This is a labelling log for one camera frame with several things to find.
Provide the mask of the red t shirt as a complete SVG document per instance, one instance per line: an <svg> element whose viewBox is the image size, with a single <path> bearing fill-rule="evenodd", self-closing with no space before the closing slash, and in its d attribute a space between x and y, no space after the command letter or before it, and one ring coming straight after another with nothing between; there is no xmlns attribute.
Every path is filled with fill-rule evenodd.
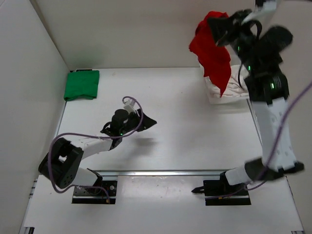
<svg viewBox="0 0 312 234"><path fill-rule="evenodd" d="M189 45L190 52L197 56L198 62L204 68L203 76L208 77L211 83L219 89L220 97L226 91L231 77L231 58L225 47L216 46L208 19L221 17L228 18L229 16L225 12L210 11L198 24L195 36Z"/></svg>

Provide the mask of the green t shirt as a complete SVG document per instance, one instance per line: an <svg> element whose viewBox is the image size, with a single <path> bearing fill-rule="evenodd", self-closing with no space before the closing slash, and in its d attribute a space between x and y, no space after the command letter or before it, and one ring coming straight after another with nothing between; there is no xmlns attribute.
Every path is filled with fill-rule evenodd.
<svg viewBox="0 0 312 234"><path fill-rule="evenodd" d="M64 100L97 98L100 73L98 70L71 72L67 75Z"/></svg>

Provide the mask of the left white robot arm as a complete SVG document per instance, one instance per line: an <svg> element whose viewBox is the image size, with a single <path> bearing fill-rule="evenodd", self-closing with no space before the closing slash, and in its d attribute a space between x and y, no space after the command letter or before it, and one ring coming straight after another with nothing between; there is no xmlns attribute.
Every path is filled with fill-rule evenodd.
<svg viewBox="0 0 312 234"><path fill-rule="evenodd" d="M47 179L49 172L57 187L65 189L74 181L79 170L80 162L92 155L113 150L131 132L142 132L157 121L148 117L140 109L128 112L118 109L100 131L105 136L95 138L84 137L76 142L61 136L53 143L52 150L41 161L38 171Z"/></svg>

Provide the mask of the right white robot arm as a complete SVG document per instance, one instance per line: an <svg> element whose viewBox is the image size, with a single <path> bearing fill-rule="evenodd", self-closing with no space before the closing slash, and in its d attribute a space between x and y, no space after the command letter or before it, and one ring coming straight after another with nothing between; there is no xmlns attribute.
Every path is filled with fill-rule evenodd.
<svg viewBox="0 0 312 234"><path fill-rule="evenodd" d="M229 16L211 11L202 20L189 49L203 66L204 76L224 94L231 76L232 47L246 68L244 79L249 100L255 112L262 142L262 156L243 166L221 173L222 195L246 189L252 182L264 183L304 170L304 164L293 153L287 116L289 86L279 65L281 52L293 42L292 33L283 26L272 26L266 32L252 10L240 10Z"/></svg>

